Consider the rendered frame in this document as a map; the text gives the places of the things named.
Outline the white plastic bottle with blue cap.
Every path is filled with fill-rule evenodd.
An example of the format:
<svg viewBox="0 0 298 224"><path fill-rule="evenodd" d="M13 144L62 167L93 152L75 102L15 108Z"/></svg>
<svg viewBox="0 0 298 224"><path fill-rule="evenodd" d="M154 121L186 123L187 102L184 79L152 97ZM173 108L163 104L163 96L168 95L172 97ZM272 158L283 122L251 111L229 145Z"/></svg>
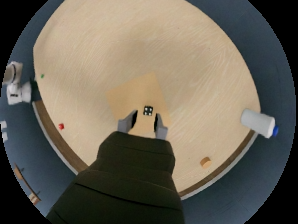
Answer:
<svg viewBox="0 0 298 224"><path fill-rule="evenodd" d="M250 109L243 109L241 124L265 137L275 136L278 132L278 125L275 125L274 117L262 115L262 113L250 111Z"/></svg>

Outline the tan square mat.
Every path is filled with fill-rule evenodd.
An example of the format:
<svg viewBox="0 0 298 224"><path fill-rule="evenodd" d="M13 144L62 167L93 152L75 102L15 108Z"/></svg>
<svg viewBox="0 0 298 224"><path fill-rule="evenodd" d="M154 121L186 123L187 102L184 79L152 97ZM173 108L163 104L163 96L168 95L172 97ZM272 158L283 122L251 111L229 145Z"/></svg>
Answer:
<svg viewBox="0 0 298 224"><path fill-rule="evenodd" d="M126 81L118 87L105 92L106 100L112 109L114 119L124 119L133 109L138 109L137 123L130 129L130 135L142 135L142 133L153 131L154 117L161 113L164 125L172 124L168 107L166 107L164 96L162 96L157 77L153 72L146 73L136 79ZM153 107L152 116L144 116L144 107Z"/></svg>

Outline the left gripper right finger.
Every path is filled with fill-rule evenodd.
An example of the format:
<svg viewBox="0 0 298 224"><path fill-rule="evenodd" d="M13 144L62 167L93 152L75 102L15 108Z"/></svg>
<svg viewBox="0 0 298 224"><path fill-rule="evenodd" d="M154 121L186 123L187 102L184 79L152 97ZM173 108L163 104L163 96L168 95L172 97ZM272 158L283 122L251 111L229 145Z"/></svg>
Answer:
<svg viewBox="0 0 298 224"><path fill-rule="evenodd" d="M154 119L154 133L157 132L156 139L166 140L166 135L168 135L168 131L168 127L164 127L164 123L162 123L161 113L156 113L156 119Z"/></svg>

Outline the black die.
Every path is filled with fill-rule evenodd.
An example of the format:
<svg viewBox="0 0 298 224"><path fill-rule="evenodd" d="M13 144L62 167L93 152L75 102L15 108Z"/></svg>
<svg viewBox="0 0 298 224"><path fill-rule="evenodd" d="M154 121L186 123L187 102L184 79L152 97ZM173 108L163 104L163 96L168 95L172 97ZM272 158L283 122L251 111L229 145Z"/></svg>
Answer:
<svg viewBox="0 0 298 224"><path fill-rule="evenodd" d="M149 105L145 105L144 107L144 115L145 116L152 116L153 107L149 107Z"/></svg>

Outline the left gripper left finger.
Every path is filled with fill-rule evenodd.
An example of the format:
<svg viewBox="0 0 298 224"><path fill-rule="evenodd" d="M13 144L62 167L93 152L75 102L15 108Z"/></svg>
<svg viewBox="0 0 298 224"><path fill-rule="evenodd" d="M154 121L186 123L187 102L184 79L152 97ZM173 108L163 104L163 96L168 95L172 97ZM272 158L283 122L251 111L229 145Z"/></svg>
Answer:
<svg viewBox="0 0 298 224"><path fill-rule="evenodd" d="M137 113L138 113L138 109L133 109L133 111L130 112L129 115L125 117L125 119L118 119L117 131L129 133L130 129L133 129L134 124L136 124Z"/></svg>

